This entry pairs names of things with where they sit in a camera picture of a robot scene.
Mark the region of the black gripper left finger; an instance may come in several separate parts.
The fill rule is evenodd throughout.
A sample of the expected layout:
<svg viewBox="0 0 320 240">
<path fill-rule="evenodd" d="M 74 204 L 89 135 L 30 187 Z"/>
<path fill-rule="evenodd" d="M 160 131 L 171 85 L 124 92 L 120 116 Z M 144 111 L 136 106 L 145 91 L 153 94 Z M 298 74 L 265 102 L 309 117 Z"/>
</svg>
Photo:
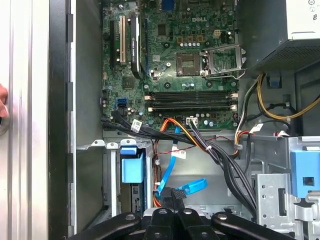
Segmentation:
<svg viewBox="0 0 320 240">
<path fill-rule="evenodd" d="M 171 240 L 174 226 L 174 189 L 161 193 L 162 207 L 145 211 L 144 216 L 125 212 L 81 231 L 70 240 Z"/>
</svg>

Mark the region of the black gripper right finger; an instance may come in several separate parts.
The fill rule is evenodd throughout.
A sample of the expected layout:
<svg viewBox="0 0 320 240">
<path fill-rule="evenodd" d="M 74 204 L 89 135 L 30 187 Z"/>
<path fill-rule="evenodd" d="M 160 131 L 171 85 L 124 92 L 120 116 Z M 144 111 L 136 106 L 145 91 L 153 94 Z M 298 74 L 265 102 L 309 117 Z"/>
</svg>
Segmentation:
<svg viewBox="0 0 320 240">
<path fill-rule="evenodd" d="M 210 220 L 191 208 L 186 208 L 182 189 L 171 190 L 172 201 L 176 204 L 176 218 L 179 222 L 179 240 L 293 240 L 292 233 L 279 233 L 233 213 L 221 211 Z"/>
</svg>

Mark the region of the person's hand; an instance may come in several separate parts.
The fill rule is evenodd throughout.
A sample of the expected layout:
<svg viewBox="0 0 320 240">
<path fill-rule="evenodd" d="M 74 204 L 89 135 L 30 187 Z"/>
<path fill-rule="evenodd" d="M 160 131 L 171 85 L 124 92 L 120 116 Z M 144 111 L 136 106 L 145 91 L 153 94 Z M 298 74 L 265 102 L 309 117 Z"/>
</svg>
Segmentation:
<svg viewBox="0 0 320 240">
<path fill-rule="evenodd" d="M 8 110 L 6 109 L 6 101 L 8 97 L 8 90 L 0 84 L 0 117 L 6 118 L 8 116 Z"/>
</svg>

